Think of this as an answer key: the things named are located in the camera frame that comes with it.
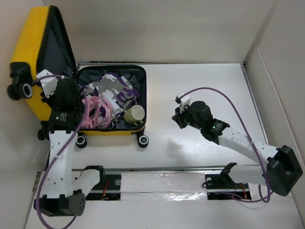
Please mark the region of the yellow-green mug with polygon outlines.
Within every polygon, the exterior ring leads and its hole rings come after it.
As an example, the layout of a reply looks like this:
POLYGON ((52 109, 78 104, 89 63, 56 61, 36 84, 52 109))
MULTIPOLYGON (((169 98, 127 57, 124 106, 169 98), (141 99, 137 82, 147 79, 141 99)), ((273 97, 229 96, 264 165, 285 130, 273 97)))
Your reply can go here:
POLYGON ((127 123, 134 125, 141 124, 145 118, 145 110, 140 105, 134 105, 125 112, 123 118, 127 123))

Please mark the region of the white spray bottle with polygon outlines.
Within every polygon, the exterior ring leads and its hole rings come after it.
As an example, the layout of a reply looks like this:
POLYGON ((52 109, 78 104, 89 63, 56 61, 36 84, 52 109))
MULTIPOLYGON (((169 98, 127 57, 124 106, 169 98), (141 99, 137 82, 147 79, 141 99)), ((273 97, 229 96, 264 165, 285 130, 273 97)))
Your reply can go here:
POLYGON ((121 113, 121 108, 118 106, 118 104, 106 93, 102 92, 102 98, 104 98, 109 104, 112 109, 112 113, 114 115, 121 113))

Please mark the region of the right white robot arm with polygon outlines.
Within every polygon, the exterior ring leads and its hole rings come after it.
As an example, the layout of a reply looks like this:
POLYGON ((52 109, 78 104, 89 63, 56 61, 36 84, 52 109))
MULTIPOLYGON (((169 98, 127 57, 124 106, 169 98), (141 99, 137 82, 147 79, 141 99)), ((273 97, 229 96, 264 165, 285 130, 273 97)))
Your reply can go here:
POLYGON ((191 103, 179 99, 177 103, 179 106, 172 119, 181 129, 187 126, 198 129, 206 140, 234 150, 257 163, 256 166, 244 166, 236 162, 227 164, 215 179, 217 184, 224 187, 238 183, 269 186, 274 193, 287 196, 303 175, 292 148, 250 140, 228 123, 213 118, 210 107, 203 101, 191 103))

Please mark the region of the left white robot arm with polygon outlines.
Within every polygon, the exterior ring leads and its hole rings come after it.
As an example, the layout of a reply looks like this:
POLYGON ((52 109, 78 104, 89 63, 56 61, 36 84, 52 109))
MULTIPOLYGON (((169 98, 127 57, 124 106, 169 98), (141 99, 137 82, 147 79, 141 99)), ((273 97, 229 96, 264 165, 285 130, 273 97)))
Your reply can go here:
POLYGON ((86 105, 72 78, 58 80, 54 95, 48 121, 49 165, 38 186, 34 209, 39 218, 77 217, 83 214, 90 191, 106 185, 106 175, 103 166, 87 166, 78 179, 72 178, 74 146, 86 105))

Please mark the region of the yellow hard-shell suitcase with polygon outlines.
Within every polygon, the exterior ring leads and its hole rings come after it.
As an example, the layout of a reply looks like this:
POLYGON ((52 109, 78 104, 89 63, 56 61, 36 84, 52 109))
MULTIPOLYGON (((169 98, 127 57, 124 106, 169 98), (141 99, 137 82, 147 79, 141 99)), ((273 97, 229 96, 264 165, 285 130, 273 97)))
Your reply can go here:
MULTIPOLYGON (((39 140, 50 139, 48 121, 53 106, 41 101, 42 87, 36 81, 36 75, 45 69, 55 75, 74 79, 81 90, 83 100, 86 100, 83 87, 106 73, 124 76, 141 94, 141 97, 128 109, 134 105, 142 106, 145 110, 143 123, 134 125, 125 122, 123 116, 127 109, 121 115, 121 120, 112 128, 84 129, 80 127, 77 147, 86 147, 86 137, 89 135, 133 134, 137 135, 140 147, 147 147, 149 139, 144 134, 147 108, 146 71, 137 65, 105 65, 79 69, 61 13, 56 6, 35 7, 30 10, 10 63, 12 83, 8 86, 7 93, 12 100, 27 100, 29 107, 41 122, 41 129, 38 130, 39 140)), ((83 103, 86 105, 86 117, 88 104, 84 101, 83 103)))

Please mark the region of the purple camouflage cloth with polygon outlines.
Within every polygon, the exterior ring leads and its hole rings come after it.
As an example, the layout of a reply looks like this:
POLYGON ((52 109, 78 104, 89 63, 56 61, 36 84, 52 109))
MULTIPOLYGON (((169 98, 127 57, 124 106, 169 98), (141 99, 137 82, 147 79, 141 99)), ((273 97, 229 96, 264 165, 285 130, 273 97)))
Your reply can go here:
POLYGON ((139 91, 124 76, 106 73, 97 80, 85 85, 88 107, 81 125, 84 129, 112 128, 121 120, 121 115, 141 97, 139 91), (102 98, 106 92, 121 108, 120 114, 113 114, 110 104, 102 98))

